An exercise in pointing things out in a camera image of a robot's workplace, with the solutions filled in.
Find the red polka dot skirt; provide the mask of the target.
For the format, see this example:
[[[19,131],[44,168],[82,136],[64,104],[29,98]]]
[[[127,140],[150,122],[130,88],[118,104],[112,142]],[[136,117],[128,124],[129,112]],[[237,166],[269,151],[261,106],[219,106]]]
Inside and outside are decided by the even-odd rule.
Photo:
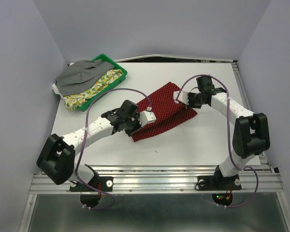
[[[134,142],[162,134],[197,115],[195,110],[187,109],[183,103],[174,102],[174,92],[179,90],[176,84],[168,82],[148,96],[156,121],[133,133]]]

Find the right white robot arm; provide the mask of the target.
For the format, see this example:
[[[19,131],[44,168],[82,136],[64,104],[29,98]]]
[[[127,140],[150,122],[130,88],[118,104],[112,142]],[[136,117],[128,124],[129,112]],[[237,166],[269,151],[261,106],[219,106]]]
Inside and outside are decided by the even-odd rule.
[[[197,75],[199,93],[187,93],[186,105],[198,109],[209,105],[226,117],[229,155],[213,175],[199,176],[195,188],[200,191],[241,189],[239,172],[248,169],[250,160],[270,148],[268,118],[233,100],[225,85],[216,88],[214,79],[210,75]]]

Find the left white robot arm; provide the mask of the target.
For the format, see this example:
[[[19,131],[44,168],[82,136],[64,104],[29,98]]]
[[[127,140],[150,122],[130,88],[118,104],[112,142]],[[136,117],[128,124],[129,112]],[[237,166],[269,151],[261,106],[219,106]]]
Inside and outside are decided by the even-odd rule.
[[[56,185],[66,181],[78,182],[86,190],[97,191],[98,173],[89,165],[82,165],[85,148],[98,140],[125,131],[128,136],[144,127],[152,118],[151,112],[139,111],[139,107],[125,100],[121,107],[107,111],[83,128],[59,136],[50,135],[42,148],[36,165]]]

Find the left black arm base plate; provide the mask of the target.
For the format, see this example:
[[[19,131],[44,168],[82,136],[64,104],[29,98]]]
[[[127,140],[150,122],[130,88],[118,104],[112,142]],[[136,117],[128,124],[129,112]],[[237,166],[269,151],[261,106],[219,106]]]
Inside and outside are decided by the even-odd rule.
[[[93,180],[90,180],[88,183],[89,186],[104,191],[112,192],[113,191],[114,178],[112,176],[98,176],[94,177]],[[93,192],[94,190],[88,188],[81,182],[71,182],[70,183],[70,192]]]

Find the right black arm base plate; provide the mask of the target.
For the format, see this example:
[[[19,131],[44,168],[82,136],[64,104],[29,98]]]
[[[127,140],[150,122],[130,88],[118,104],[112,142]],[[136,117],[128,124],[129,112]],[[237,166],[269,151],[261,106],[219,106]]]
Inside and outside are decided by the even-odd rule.
[[[198,191],[241,190],[239,176],[214,177],[214,175],[201,175],[197,177],[194,188]]]

